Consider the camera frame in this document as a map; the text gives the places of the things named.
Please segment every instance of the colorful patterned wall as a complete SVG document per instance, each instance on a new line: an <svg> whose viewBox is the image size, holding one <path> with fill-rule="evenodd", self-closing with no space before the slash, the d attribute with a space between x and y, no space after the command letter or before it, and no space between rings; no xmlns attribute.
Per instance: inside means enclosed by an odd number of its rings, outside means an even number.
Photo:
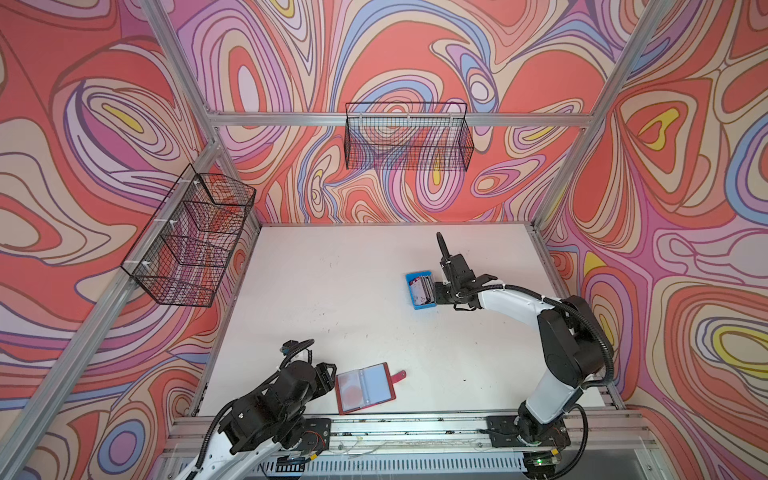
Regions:
<svg viewBox="0 0 768 480"><path fill-rule="evenodd" d="M0 2L0 435L204 142L130 0ZM22 478L145 478L189 408L246 232L208 310L141 291Z"/></svg>
<svg viewBox="0 0 768 480"><path fill-rule="evenodd" d="M768 472L768 4L678 2L544 230L681 478Z"/></svg>
<svg viewBox="0 0 768 480"><path fill-rule="evenodd" d="M579 113L592 109L642 8L203 0L170 18L216 111L459 99L483 113ZM349 172L342 128L222 133L265 223L465 222L531 220L576 129L475 127L469 171L448 174Z"/></svg>

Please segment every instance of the black wire basket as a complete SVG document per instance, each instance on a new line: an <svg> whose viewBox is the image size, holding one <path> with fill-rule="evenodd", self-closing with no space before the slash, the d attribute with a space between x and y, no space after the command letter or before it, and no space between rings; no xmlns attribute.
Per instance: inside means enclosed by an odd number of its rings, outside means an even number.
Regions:
<svg viewBox="0 0 768 480"><path fill-rule="evenodd" d="M126 257L123 269L159 304L213 305L255 198L239 180L195 173L141 260Z"/></svg>
<svg viewBox="0 0 768 480"><path fill-rule="evenodd" d="M349 170L463 170L475 144L464 102L346 104Z"/></svg>

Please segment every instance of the table surface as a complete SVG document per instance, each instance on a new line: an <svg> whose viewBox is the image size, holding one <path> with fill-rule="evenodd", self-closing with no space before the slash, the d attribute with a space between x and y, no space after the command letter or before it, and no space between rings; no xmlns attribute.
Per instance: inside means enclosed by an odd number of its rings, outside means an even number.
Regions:
<svg viewBox="0 0 768 480"><path fill-rule="evenodd" d="M339 372L381 362L407 372L395 400L361 413L518 408L546 368L538 332L489 310L413 309L406 274L431 270L442 280L438 231L475 275L554 295L522 224L265 227L199 415L215 415L273 373L284 342L309 338L314 362ZM579 403L604 405L597 389ZM335 393L307 412L336 414Z"/></svg>

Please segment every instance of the white tabletop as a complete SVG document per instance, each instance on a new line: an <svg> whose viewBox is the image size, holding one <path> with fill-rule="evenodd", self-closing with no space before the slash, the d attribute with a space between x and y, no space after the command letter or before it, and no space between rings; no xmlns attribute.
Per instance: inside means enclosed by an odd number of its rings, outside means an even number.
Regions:
<svg viewBox="0 0 768 480"><path fill-rule="evenodd" d="M397 399L362 412L516 409L545 371L538 332L489 310L414 310L406 274L442 280L435 233L475 275L554 295L521 224L262 229L199 415L248 393L282 360L289 339L316 340L315 362L340 372L387 362ZM589 389L583 406L603 406ZM308 413L338 412L334 392Z"/></svg>

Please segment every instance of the red strap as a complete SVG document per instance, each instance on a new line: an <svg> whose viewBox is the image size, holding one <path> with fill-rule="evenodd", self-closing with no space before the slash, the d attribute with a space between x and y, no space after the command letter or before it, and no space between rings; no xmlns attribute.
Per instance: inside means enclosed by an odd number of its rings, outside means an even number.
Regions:
<svg viewBox="0 0 768 480"><path fill-rule="evenodd" d="M393 376L391 376L389 378L392 380L392 383L397 383L400 380L404 379L405 377L406 377L406 371L405 370L400 370L395 375L393 375Z"/></svg>

